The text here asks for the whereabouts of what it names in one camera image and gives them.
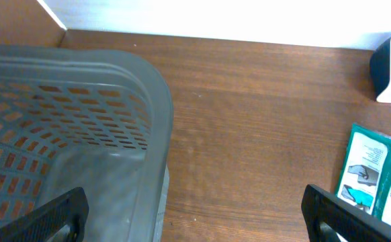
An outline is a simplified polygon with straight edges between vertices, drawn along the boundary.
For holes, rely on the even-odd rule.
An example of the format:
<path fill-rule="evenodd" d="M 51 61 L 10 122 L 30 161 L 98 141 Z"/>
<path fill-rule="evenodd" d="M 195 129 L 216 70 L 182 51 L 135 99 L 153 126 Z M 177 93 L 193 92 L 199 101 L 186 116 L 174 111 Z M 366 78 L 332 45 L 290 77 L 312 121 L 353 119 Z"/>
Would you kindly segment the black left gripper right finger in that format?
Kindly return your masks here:
<path fill-rule="evenodd" d="M 308 184 L 301 203 L 310 241 L 391 241 L 391 226 Z"/>

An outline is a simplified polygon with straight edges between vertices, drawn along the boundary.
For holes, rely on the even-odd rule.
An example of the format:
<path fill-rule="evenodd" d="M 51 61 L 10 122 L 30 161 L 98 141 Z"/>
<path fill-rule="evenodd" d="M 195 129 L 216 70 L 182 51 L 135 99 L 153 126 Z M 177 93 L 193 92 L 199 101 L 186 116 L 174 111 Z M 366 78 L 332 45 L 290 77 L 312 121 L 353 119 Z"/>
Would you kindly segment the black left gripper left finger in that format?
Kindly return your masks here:
<path fill-rule="evenodd" d="M 85 191 L 76 187 L 1 227 L 0 241 L 47 241 L 68 226 L 64 240 L 81 242 L 88 214 Z"/>

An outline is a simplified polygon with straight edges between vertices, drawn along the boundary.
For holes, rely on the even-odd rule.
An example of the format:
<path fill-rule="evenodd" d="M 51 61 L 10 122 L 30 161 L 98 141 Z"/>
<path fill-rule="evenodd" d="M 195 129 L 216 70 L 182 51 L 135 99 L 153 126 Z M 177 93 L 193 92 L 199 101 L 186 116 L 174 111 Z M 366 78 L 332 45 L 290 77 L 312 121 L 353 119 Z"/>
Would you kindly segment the green white package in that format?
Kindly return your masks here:
<path fill-rule="evenodd" d="M 335 195 L 391 226 L 391 136 L 352 126 Z"/>

